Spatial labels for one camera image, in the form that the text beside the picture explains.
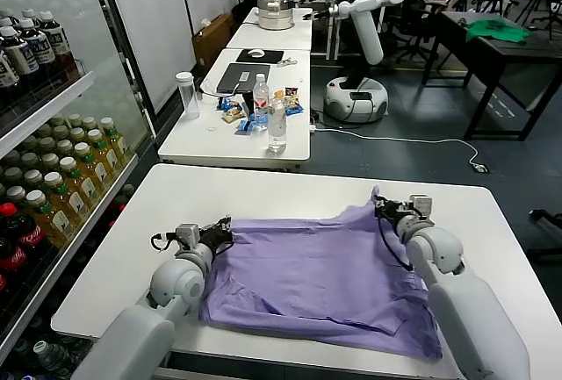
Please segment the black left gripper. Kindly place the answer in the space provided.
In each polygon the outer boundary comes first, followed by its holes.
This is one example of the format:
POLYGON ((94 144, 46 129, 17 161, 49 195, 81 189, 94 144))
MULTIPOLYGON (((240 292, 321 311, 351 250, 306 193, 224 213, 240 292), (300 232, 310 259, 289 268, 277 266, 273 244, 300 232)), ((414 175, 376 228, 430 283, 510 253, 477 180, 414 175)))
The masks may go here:
POLYGON ((232 218, 226 216, 219 220, 218 223, 199 230, 199 242, 207 247, 223 247, 225 244, 231 244, 233 241, 230 231, 232 218))

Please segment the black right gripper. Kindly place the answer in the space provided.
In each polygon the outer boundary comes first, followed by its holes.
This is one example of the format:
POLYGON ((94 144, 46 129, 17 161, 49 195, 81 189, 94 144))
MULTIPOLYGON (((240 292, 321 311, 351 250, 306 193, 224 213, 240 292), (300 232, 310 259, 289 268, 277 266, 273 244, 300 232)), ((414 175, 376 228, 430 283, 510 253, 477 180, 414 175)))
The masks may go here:
POLYGON ((382 196, 375 196, 374 204, 376 206, 376 214, 378 218, 386 219, 391 223, 398 223, 401 219, 413 214, 413 210, 406 202, 387 199, 382 196))

